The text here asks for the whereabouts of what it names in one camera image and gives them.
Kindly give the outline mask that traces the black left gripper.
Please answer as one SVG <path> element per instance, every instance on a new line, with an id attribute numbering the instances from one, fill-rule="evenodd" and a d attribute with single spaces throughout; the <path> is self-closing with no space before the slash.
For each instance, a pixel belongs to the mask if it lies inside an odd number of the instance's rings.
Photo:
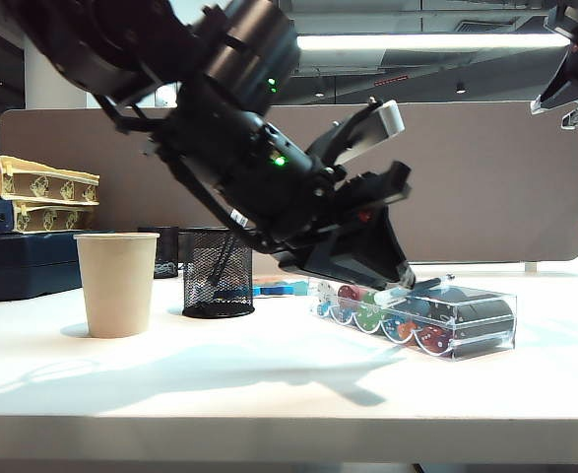
<path id="1" fill-rule="evenodd" d="M 260 115 L 212 92 L 184 91 L 177 107 L 149 123 L 158 154 L 187 167 L 254 223 L 258 249 L 281 251 L 281 269 L 376 290 L 416 285 L 387 208 L 334 223 L 335 185 L 345 175 L 333 159 L 304 153 Z M 398 161 L 385 172 L 359 174 L 340 187 L 340 207 L 404 200 L 410 174 Z"/>

